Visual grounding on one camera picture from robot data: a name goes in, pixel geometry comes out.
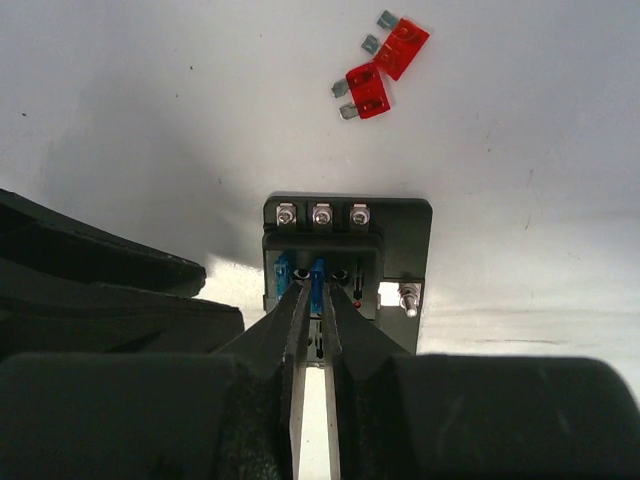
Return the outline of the black fuse box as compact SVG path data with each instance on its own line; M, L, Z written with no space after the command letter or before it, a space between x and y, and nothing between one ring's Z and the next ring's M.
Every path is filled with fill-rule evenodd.
M263 305L276 306L273 265L291 282L325 259L325 283L409 352L417 349L433 209L424 199L274 195L263 206ZM311 314L308 363L324 365L321 317Z

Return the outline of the blue fuse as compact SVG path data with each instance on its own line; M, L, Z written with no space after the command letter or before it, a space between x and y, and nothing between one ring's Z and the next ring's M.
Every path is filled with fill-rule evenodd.
M281 300L291 283L291 261L287 253L280 254L274 262L275 299Z
M317 258L310 269L311 314L320 317L323 313L323 292L325 283L325 259Z

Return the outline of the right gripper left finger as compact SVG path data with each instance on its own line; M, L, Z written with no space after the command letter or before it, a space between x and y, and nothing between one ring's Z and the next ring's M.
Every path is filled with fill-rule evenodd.
M290 284L276 307L226 345L234 382L225 394L217 479L299 475L311 282Z

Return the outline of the red fuse middle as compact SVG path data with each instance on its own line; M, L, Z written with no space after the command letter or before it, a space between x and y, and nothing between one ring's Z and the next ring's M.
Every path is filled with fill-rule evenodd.
M377 25L388 32L384 41L368 34L361 48L392 80L399 80L430 38L430 33L406 17L384 10Z

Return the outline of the red fuse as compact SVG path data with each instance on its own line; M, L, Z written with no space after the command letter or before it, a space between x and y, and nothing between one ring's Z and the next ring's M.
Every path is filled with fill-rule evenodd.
M430 38L430 33L406 17L384 10L377 25L388 32L384 41L368 34L361 48L392 80L399 80Z
M343 120L365 120L391 109L380 71L373 62L348 71L332 85L331 91L335 98L341 98L347 93L351 95L352 101L339 107Z

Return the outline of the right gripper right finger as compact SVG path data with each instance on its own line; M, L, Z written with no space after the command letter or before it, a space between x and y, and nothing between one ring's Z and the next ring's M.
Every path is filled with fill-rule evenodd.
M331 477L390 479L409 453L394 356L407 351L324 286L322 317Z

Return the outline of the red fuse lower left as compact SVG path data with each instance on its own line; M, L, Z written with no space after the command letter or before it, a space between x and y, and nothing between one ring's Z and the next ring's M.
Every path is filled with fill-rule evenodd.
M365 120L391 109L380 71L373 62L348 71L332 85L331 91L335 98L341 98L347 93L351 95L352 101L339 107L343 120Z

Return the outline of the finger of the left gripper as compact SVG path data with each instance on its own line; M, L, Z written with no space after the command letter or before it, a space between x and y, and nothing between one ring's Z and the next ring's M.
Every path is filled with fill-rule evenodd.
M1 263L1 356L20 353L208 353L244 331L236 307Z
M1 258L83 284L196 296L205 268L1 191Z

